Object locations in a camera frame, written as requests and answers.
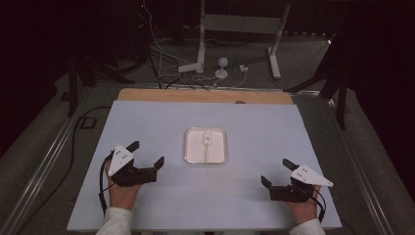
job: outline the table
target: table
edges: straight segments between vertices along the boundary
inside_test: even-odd
[[[235,102],[247,104],[228,104]],[[228,160],[224,164],[184,161],[184,133],[200,125],[225,130]],[[101,227],[97,196],[101,162],[117,143],[126,146],[136,140],[141,141],[134,153],[136,166],[152,166],[165,156],[158,182],[140,190],[133,209],[132,229],[137,231],[289,229],[295,223],[288,208],[269,200],[260,176],[274,185],[287,185],[291,172],[282,166],[283,158],[322,173],[289,94],[124,89],[107,119],[68,230]],[[340,227],[328,188],[321,193],[327,203],[323,227]]]

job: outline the black cable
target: black cable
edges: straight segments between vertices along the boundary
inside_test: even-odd
[[[71,138],[71,148],[70,148],[70,162],[69,162],[69,167],[67,169],[67,172],[65,173],[64,177],[61,179],[61,181],[58,183],[58,185],[55,187],[55,189],[49,194],[49,196],[39,205],[39,207],[26,219],[26,221],[24,222],[24,224],[21,226],[21,228],[18,230],[18,232],[16,233],[17,235],[21,234],[24,229],[27,227],[27,225],[31,222],[31,220],[37,215],[37,213],[46,205],[46,203],[54,196],[54,194],[58,191],[58,189],[62,186],[62,184],[64,183],[64,181],[67,179],[72,166],[73,166],[73,161],[74,161],[74,148],[75,148],[75,144],[74,144],[74,140],[75,140],[75,132],[76,129],[78,128],[80,122],[86,118],[86,116],[96,110],[99,109],[110,109],[111,107],[97,107],[94,108],[92,110],[89,110],[88,112],[86,112],[84,115],[82,115],[81,117],[78,118],[78,120],[76,121],[75,126],[73,127],[73,133],[72,133],[72,138]]]
[[[348,227],[348,229],[350,229],[350,231],[354,234],[357,235],[357,233],[342,219],[340,219],[340,222],[343,223],[346,227]]]
[[[179,78],[177,78],[177,79],[175,79],[175,80],[173,80],[173,81],[171,81],[170,83],[168,83],[168,85],[165,87],[165,89],[167,89],[168,87],[170,87],[170,85],[172,85],[172,84],[174,84],[174,83],[176,83],[177,81],[179,81],[180,80],[180,77]]]
[[[216,47],[229,47],[232,46],[232,41],[229,39],[229,37],[225,37],[227,40],[227,43],[222,43],[217,41],[219,38],[221,38],[222,35],[219,35],[217,37],[214,37],[212,40],[207,41],[206,40],[206,47],[207,48],[216,48]]]
[[[291,78],[292,78],[292,76],[293,76],[293,73],[295,73],[296,71],[298,71],[299,69],[301,69],[305,64],[307,64],[308,62],[310,62],[310,61],[312,61],[312,60],[314,60],[317,56],[318,56],[318,54],[320,54],[320,52],[322,52],[323,51],[323,49],[324,48],[326,48],[326,46],[327,46],[327,44],[329,43],[329,41],[326,41],[326,43],[324,44],[324,46],[322,46],[318,51],[317,51],[317,53],[313,56],[313,57],[311,57],[310,59],[308,59],[308,60],[306,60],[305,62],[303,62],[299,67],[297,67],[295,70],[292,70],[291,72],[290,72],[290,76],[289,76],[289,78],[288,78],[288,80],[287,80],[287,82],[286,82],[286,85],[284,85],[284,87],[285,86],[287,86],[288,84],[290,84],[290,81],[291,81]]]
[[[156,67],[155,67],[155,64],[153,62],[153,57],[152,57],[152,54],[150,53],[150,51],[149,51],[149,54],[150,54],[149,58],[150,58],[151,68],[153,68],[153,72],[155,73],[155,77],[156,77],[157,84],[159,85],[159,89],[162,89],[161,82],[158,80],[158,76],[159,75],[158,75],[158,73],[156,71]]]
[[[313,196],[308,195],[304,190],[302,190],[301,188],[299,188],[297,185],[292,184],[293,187],[295,187],[297,190],[299,190],[300,192],[302,192],[304,195],[306,195],[309,199],[311,199],[312,201],[314,201],[318,207],[320,208],[320,214],[318,214],[318,220],[323,221],[324,218],[324,214],[326,213],[326,200],[324,200],[324,198],[322,197],[322,195],[320,194],[320,192],[318,192],[317,190],[315,190],[313,188],[314,191],[318,192],[318,195],[320,195],[320,197],[322,197],[323,202],[324,202],[324,208],[323,205],[321,205],[320,202],[318,202],[318,200],[316,198],[314,198]]]
[[[190,77],[190,80],[192,80],[193,82],[195,82],[196,84],[198,84],[199,86],[201,86],[202,88],[204,88],[205,90],[208,90],[206,87],[204,87],[202,84],[200,84],[198,81],[195,81],[192,76],[186,72],[186,74]]]
[[[155,57],[157,57],[157,58],[160,58],[160,56],[159,56],[159,54],[160,54],[160,52],[158,52],[158,51],[154,51],[153,49],[151,49],[150,48],[150,55],[153,55],[152,53],[155,53],[156,55],[153,55],[153,56],[155,56]],[[165,60],[165,61],[167,61],[167,62],[170,62],[170,63],[172,63],[172,64],[174,64],[174,65],[179,65],[179,63],[177,62],[177,60],[176,59],[174,59],[173,57],[171,57],[171,56],[169,56],[169,55],[166,55],[166,54],[164,54],[164,53],[162,53],[163,54],[163,57],[162,57],[162,59],[163,60]]]
[[[242,21],[242,23],[241,23],[241,27],[239,28],[238,32],[241,32],[242,27],[244,27],[244,24],[245,24],[245,17],[244,17],[244,19],[243,19],[243,21]],[[236,64],[236,57],[237,57],[237,56],[238,56],[238,54],[239,54],[239,51],[240,51],[240,49],[241,49],[241,46],[242,46],[242,45],[239,45],[239,46],[238,46],[238,50],[236,51],[236,53],[235,53],[235,55],[234,55],[234,58],[233,58],[233,60],[232,60],[232,67],[231,67],[232,76],[233,76],[233,74],[234,74],[234,67],[235,67],[235,64]]]
[[[109,190],[111,187],[113,187],[115,185],[115,183],[112,183],[110,186],[108,186],[106,189],[103,190],[103,192]]]
[[[180,74],[179,74],[179,78],[180,78],[180,80],[182,80],[182,81],[184,82],[184,84],[185,84],[185,85],[189,86],[189,87],[190,87],[190,88],[192,88],[193,90],[196,90],[196,88],[195,88],[195,87],[193,87],[191,84],[187,84],[187,82],[186,82],[185,80],[183,80],[183,79],[182,79],[183,77],[181,77],[181,75],[182,75],[182,73],[180,73]]]
[[[271,84],[273,84],[278,89],[282,89],[281,86],[279,86],[278,84],[275,83],[275,82],[277,82],[277,80],[269,78],[268,75],[262,70],[262,68],[259,65],[255,64],[255,63],[246,64],[246,66],[248,66],[248,65],[256,66],[258,68],[258,70],[262,73],[262,75],[265,77],[265,79],[267,79]]]
[[[240,42],[243,42],[243,43],[238,44],[239,46],[245,46],[245,45],[248,45],[248,44],[251,44],[251,43],[254,43],[254,42],[258,42],[259,40],[261,40],[265,36],[265,34],[263,34],[263,33],[249,33],[249,32],[246,32],[246,33],[239,32],[238,33],[238,35],[241,35],[241,34],[242,35],[254,35],[254,39],[248,40],[248,39],[245,39],[243,37],[238,37],[238,36],[236,36],[235,33],[231,33],[231,32],[225,33],[224,36],[228,37],[230,40],[234,39],[234,40],[238,40]]]
[[[101,208],[103,209],[104,215],[105,215],[105,212],[107,211],[107,202],[105,201],[104,192],[108,188],[110,188],[111,186],[113,186],[113,185],[111,185],[106,190],[104,190],[104,185],[103,185],[103,182],[104,182],[104,170],[105,170],[105,166],[106,166],[107,162],[113,157],[113,153],[114,153],[114,151],[112,151],[110,153],[110,155],[107,156],[104,159],[103,163],[101,164],[101,168],[100,168],[100,193],[98,194],[98,197],[100,199]]]

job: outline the gray floor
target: gray floor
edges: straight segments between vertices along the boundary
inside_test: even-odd
[[[327,40],[314,36],[284,36],[277,51],[282,78],[271,78],[265,49],[272,44],[272,38],[261,40],[246,46],[216,47],[207,49],[206,77],[213,76],[218,69],[217,59],[226,56],[229,59],[230,76],[218,84],[218,89],[227,89],[241,83],[243,76],[239,65],[248,65],[246,81],[239,89],[281,89],[298,84],[312,77],[325,50]],[[196,62],[197,39],[187,39],[183,43],[172,40],[160,42],[165,53]],[[163,62],[162,67],[171,66]],[[166,69],[165,74],[176,73],[175,69]],[[136,81],[133,87],[154,87],[155,79],[148,65],[127,76]],[[176,77],[164,77],[169,82]],[[187,84],[194,88],[200,86],[183,76]],[[212,89],[214,80],[205,81]],[[308,87],[309,91],[318,91],[324,82]],[[57,81],[58,94],[42,110],[39,116],[26,129],[21,137],[3,156],[0,162],[0,225],[3,226],[19,196],[41,163],[63,126],[70,121],[66,118],[69,104],[59,101],[67,90],[68,76]],[[110,106],[119,90],[125,87],[108,78],[100,76],[95,88],[83,88],[81,106],[78,114],[98,106]],[[189,88],[176,84],[170,88]],[[413,234],[415,230],[415,206],[400,182],[382,143],[370,122],[360,109],[353,91],[347,91],[346,130],[340,130],[333,122],[333,110],[330,101],[315,96],[315,92],[303,92],[294,96],[299,106],[305,127],[308,131],[316,156],[326,177],[335,182],[331,189],[336,209],[342,220],[357,234]],[[66,231],[74,202],[80,190],[85,173],[104,127],[108,110],[98,110],[89,116],[96,117],[98,124],[94,129],[77,129],[74,138],[74,164],[69,177],[49,200],[49,202],[30,221],[22,234],[77,234]],[[59,183],[70,161],[71,134],[58,149],[58,157],[48,177],[40,188],[28,214],[32,214],[41,202]],[[346,226],[327,231],[327,234],[352,234]]]

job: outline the metal frame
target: metal frame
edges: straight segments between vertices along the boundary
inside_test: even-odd
[[[92,93],[92,88],[85,87],[84,91],[80,96],[79,105],[84,104]],[[74,110],[73,116],[68,118],[57,137],[49,148],[48,153],[44,157],[42,163],[37,168],[36,172],[31,176],[26,186],[24,187],[23,193],[16,202],[12,212],[9,214],[6,222],[0,230],[2,235],[15,234],[20,226],[23,224],[23,220],[32,206],[34,199],[39,193],[43,186],[43,183],[55,164],[61,150],[67,142],[71,130],[75,126],[76,118],[79,113],[79,108]]]
[[[197,61],[197,65],[201,65],[201,67],[196,69],[196,73],[204,73],[206,53],[205,30],[237,31],[275,34],[274,44],[272,47],[268,48],[268,58],[272,69],[272,76],[277,79],[281,78],[281,73],[276,58],[276,52],[284,31],[287,16],[290,12],[290,4],[285,5],[281,19],[274,19],[206,14],[205,0],[201,1],[201,31]]]

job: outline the white object in container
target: white object in container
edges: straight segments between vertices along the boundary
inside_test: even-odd
[[[186,131],[184,159],[189,164],[223,164],[226,135],[221,128],[192,127]]]

